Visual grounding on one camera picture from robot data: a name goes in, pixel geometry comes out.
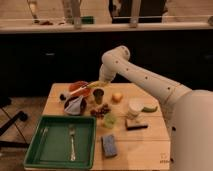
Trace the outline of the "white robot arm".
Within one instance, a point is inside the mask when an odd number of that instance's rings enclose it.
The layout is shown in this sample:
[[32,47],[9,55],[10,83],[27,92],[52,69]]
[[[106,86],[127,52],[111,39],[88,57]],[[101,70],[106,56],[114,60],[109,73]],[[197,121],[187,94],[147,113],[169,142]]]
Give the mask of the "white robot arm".
[[119,74],[172,108],[171,171],[213,171],[213,92],[192,90],[129,58],[126,46],[105,52],[99,79],[111,82]]

